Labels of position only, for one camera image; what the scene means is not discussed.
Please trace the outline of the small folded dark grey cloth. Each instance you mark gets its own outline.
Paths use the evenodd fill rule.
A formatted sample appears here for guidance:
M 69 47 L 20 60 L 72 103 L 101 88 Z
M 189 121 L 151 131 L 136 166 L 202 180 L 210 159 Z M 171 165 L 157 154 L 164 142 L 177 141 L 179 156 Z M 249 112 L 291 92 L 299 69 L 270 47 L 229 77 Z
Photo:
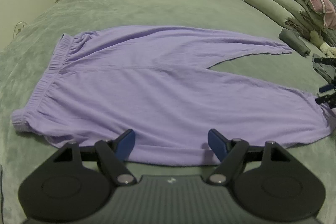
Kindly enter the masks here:
M 278 37 L 301 56 L 307 57 L 310 55 L 311 50 L 300 39 L 298 32 L 283 28 Z

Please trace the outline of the folded grey quilt stack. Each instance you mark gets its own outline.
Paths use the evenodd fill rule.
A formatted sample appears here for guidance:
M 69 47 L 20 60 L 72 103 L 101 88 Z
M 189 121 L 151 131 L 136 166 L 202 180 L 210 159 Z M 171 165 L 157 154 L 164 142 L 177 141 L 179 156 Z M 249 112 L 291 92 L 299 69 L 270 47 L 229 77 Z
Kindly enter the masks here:
M 244 0 L 271 18 L 278 25 L 299 32 L 310 39 L 310 32 L 317 31 L 329 46 L 335 46 L 335 30 L 322 28 L 322 17 L 303 0 Z

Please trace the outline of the plush toy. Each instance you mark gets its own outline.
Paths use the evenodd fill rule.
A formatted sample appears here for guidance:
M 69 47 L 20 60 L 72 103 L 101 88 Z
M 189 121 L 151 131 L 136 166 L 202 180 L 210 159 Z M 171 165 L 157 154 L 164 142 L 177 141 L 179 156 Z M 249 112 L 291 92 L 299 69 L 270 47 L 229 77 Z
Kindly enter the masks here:
M 315 45 L 325 56 L 336 58 L 335 47 L 329 46 L 317 31 L 310 32 L 310 42 Z

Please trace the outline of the purple pants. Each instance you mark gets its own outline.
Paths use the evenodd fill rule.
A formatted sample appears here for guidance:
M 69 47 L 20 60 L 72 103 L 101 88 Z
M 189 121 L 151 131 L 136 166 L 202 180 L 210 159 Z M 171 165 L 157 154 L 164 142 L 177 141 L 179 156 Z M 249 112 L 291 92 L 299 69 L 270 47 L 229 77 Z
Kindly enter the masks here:
M 309 144 L 335 130 L 335 112 L 313 94 L 212 71 L 248 55 L 289 54 L 280 42 L 232 31 L 179 26 L 123 26 L 63 35 L 26 106 L 17 131 L 55 147 L 136 134 L 129 161 L 214 165 L 212 128 L 251 145 Z

